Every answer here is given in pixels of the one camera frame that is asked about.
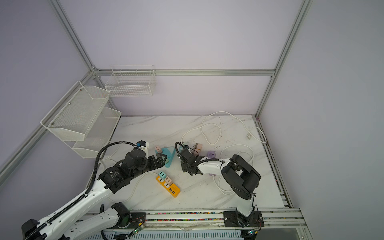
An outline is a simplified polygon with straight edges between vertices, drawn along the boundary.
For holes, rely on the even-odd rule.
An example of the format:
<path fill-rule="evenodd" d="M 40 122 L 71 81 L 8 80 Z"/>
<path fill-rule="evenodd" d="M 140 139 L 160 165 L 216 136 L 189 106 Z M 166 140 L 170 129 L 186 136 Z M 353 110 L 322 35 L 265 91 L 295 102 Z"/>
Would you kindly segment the purple power strip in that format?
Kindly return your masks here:
<path fill-rule="evenodd" d="M 215 151 L 208 151 L 207 152 L 207 158 L 208 159 L 217 159 L 217 153 Z"/>

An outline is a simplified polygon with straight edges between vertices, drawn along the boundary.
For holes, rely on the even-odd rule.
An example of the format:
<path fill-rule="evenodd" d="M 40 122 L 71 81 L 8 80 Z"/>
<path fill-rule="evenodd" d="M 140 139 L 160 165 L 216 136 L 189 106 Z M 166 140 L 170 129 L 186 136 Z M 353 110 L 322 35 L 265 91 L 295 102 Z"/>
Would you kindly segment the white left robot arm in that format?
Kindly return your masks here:
<path fill-rule="evenodd" d="M 167 156 L 157 153 L 147 156 L 143 148 L 135 147 L 125 158 L 107 168 L 95 178 L 88 189 L 69 203 L 40 220 L 30 219 L 22 225 L 25 240 L 58 240 L 91 208 L 117 193 L 138 176 L 165 166 Z"/>

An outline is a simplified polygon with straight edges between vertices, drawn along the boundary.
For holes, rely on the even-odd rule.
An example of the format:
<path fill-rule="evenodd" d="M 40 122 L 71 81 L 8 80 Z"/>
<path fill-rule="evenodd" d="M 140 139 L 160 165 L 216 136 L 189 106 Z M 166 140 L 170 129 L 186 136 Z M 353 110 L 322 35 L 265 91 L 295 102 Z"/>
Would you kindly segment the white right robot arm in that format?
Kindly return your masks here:
<path fill-rule="evenodd" d="M 240 155 L 229 159 L 209 158 L 195 155 L 192 150 L 180 142 L 175 143 L 175 150 L 181 160 L 184 173 L 195 175 L 215 175 L 222 177 L 238 196 L 236 212 L 238 217 L 249 219 L 255 210 L 254 192 L 259 186 L 261 175 Z"/>

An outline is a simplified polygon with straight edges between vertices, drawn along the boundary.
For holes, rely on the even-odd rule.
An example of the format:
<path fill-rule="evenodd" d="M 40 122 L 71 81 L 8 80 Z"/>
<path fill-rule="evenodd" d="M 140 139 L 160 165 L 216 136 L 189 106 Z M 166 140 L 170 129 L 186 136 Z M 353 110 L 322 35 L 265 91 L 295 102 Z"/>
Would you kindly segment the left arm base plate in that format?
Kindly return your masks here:
<path fill-rule="evenodd" d="M 124 218 L 119 218 L 116 225 L 110 229 L 136 229 L 140 224 L 144 224 L 146 220 L 145 212 L 131 212 Z"/>

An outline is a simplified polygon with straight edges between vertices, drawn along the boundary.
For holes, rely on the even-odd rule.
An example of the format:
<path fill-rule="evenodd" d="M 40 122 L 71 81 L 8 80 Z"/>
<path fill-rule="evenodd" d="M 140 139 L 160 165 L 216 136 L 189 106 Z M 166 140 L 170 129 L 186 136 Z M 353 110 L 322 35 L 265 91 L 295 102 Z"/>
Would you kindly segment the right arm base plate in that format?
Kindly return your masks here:
<path fill-rule="evenodd" d="M 237 210 L 224 211 L 224 224 L 225 227 L 264 227 L 264 217 L 261 211 L 253 211 L 248 217 L 243 216 Z"/>

